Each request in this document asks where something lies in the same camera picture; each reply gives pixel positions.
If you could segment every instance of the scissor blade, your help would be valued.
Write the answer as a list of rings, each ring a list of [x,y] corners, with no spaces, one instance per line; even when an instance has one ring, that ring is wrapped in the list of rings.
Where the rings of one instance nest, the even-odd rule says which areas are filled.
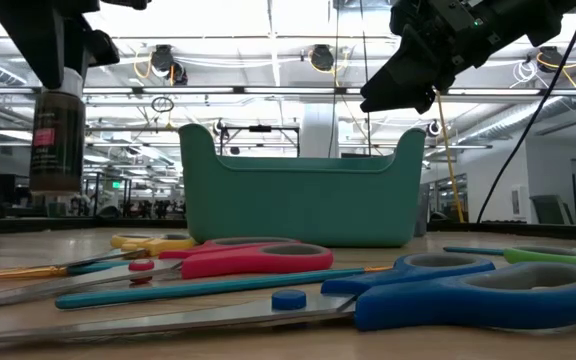
[[[105,253],[101,253],[101,254],[97,254],[97,255],[93,255],[87,258],[83,258],[80,260],[74,260],[74,261],[70,261],[67,263],[62,263],[62,264],[58,264],[58,267],[68,267],[68,266],[78,266],[78,265],[87,265],[87,264],[92,264],[94,262],[97,261],[102,261],[102,260],[110,260],[110,259],[116,259],[116,258],[120,258],[120,257],[137,257],[137,256],[141,256],[141,255],[145,255],[146,254],[146,249],[138,249],[138,250],[134,250],[134,251],[121,251],[121,249],[112,249],[110,251],[107,251]]]
[[[91,274],[52,280],[41,284],[0,291],[0,305],[15,304],[27,300],[61,294],[84,286],[112,281],[129,280],[165,274],[176,270],[180,260],[154,260],[155,267],[147,271],[130,271],[128,266],[118,266]]]
[[[354,313],[353,296],[308,295],[307,305],[293,311],[276,311],[270,300],[185,313],[132,319],[0,332],[0,342],[45,341],[91,336],[130,335],[198,329],[267,321],[305,322],[347,317]]]

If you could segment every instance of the desk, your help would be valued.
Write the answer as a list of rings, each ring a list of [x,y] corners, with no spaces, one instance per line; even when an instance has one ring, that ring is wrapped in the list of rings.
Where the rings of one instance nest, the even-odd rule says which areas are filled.
[[[156,234],[170,232],[170,229],[129,231]],[[121,232],[126,231],[100,228],[0,235],[0,268],[39,265],[100,253],[109,248],[112,234]],[[335,249],[334,268],[390,265],[397,256],[415,252],[439,252],[444,246],[504,248],[518,244],[576,247],[576,241],[566,240],[483,233],[428,233],[424,238],[415,239],[401,249]],[[508,265],[501,257],[489,258],[498,267]],[[44,280],[1,280],[0,290],[40,281]],[[167,281],[165,284],[178,282]],[[117,282],[97,288],[117,289],[125,286],[127,282]],[[304,285],[295,288],[316,292],[318,287]],[[53,299],[46,299],[0,307],[0,331],[241,304],[267,298],[273,291],[255,290],[77,311],[59,311],[54,307]],[[563,333],[549,336],[447,326],[359,333],[350,324],[343,322],[303,329],[210,330],[67,343],[0,344],[0,359],[569,360],[576,359],[576,329],[567,329]]]

